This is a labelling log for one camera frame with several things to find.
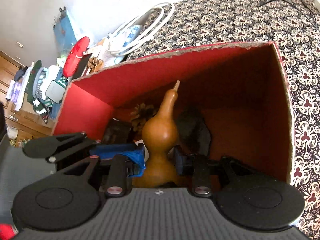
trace white garment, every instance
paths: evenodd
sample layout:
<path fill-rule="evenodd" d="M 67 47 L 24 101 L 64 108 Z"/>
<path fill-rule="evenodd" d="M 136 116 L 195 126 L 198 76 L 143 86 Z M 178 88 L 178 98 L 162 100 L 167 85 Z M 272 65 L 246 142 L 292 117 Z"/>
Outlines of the white garment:
<path fill-rule="evenodd" d="M 22 77 L 20 93 L 18 95 L 16 108 L 15 108 L 16 111 L 19 111 L 21 109 L 21 107 L 22 107 L 24 91 L 26 90 L 26 87 L 27 87 L 27 84 L 28 84 L 28 81 L 29 81 L 30 72 L 31 72 L 32 69 L 33 69 L 33 66 L 28 67 L 27 71 L 25 72 L 25 74 Z"/>
<path fill-rule="evenodd" d="M 6 98 L 6 99 L 9 99 L 9 100 L 11 99 L 12 89 L 13 89 L 14 84 L 15 84 L 15 81 L 14 81 L 14 80 L 11 80 L 11 81 L 10 81 L 9 88 L 8 88 L 8 92 L 7 92 L 7 94 L 5 95 L 5 98 Z"/>
<path fill-rule="evenodd" d="M 47 91 L 50 83 L 57 78 L 57 75 L 60 71 L 60 67 L 56 65 L 52 65 L 48 67 L 48 74 L 43 79 L 42 84 L 40 86 L 40 90 L 42 91 L 42 99 L 46 100 L 47 96 L 45 95 L 45 92 Z"/>

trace cardboard box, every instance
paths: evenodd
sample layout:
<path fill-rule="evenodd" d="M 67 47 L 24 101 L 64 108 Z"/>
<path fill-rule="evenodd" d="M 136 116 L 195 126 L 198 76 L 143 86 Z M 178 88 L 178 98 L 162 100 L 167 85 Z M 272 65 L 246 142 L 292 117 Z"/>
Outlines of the cardboard box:
<path fill-rule="evenodd" d="M 129 119 L 133 107 L 142 102 L 159 105 L 178 79 L 174 116 L 190 104 L 201 110 L 212 134 L 211 158 L 231 155 L 290 181 L 292 107 L 279 52 L 272 42 L 170 51 L 74 80 L 54 134 L 86 131 L 90 138 L 101 139 L 110 118 Z"/>

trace coiled white cable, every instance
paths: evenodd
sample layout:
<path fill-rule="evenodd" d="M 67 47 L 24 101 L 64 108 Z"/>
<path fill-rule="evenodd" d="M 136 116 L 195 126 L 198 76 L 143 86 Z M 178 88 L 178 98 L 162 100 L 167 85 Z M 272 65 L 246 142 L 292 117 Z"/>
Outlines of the coiled white cable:
<path fill-rule="evenodd" d="M 166 5 L 171 5 L 170 12 L 168 13 L 167 17 L 164 18 L 164 20 L 153 31 L 151 31 L 158 24 L 158 22 L 162 19 L 163 15 L 164 15 L 163 6 L 166 6 Z M 112 44 L 113 39 L 117 38 L 116 37 L 117 35 L 120 35 L 120 34 L 126 32 L 128 30 L 128 28 L 130 28 L 137 20 L 142 18 L 147 12 L 149 12 L 150 10 L 155 10 L 155 9 L 161 9 L 161 13 L 160 13 L 159 17 L 143 33 L 141 33 L 137 38 L 135 38 L 133 41 L 131 41 L 127 46 L 121 47 L 120 49 L 117 49 L 117 50 L 111 50 L 110 44 Z M 122 24 L 118 29 L 115 30 L 114 33 L 110 33 L 109 39 L 106 41 L 107 42 L 106 50 L 115 57 L 125 56 L 125 55 L 133 52 L 136 48 L 140 47 L 146 41 L 153 40 L 154 39 L 153 35 L 158 30 L 160 30 L 160 28 L 170 19 L 173 12 L 174 12 L 174 4 L 171 2 L 159 3 L 155 6 L 153 6 L 151 9 L 149 9 L 145 13 L 135 17 L 133 20 Z"/>

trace flower pattern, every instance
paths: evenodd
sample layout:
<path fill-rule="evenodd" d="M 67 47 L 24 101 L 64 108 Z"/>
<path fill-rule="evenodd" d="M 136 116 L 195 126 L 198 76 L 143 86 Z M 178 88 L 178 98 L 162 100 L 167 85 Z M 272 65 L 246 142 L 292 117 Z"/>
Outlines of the flower pattern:
<path fill-rule="evenodd" d="M 291 184 L 304 195 L 305 211 L 298 228 L 312 239 L 320 235 L 320 30 L 310 11 L 284 1 L 257 7 L 263 0 L 185 0 L 175 3 L 169 21 L 155 40 L 130 53 L 127 60 L 192 46 L 235 41 L 273 41 L 291 91 L 296 153 Z M 313 0 L 304 0 L 320 22 Z M 165 15 L 170 6 L 164 7 Z M 153 12 L 146 30 L 161 11 Z"/>

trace wooden cabinet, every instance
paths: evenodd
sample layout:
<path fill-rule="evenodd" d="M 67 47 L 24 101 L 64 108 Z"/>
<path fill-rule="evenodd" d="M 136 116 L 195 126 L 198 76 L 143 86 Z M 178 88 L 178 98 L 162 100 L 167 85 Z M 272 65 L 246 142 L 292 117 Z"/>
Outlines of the wooden cabinet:
<path fill-rule="evenodd" d="M 4 105 L 4 114 L 7 125 L 18 129 L 18 140 L 45 137 L 51 134 L 52 122 L 47 125 L 37 114 L 23 110 L 15 111 L 13 102 L 5 99 L 10 81 L 19 69 L 19 63 L 0 51 L 0 101 Z"/>

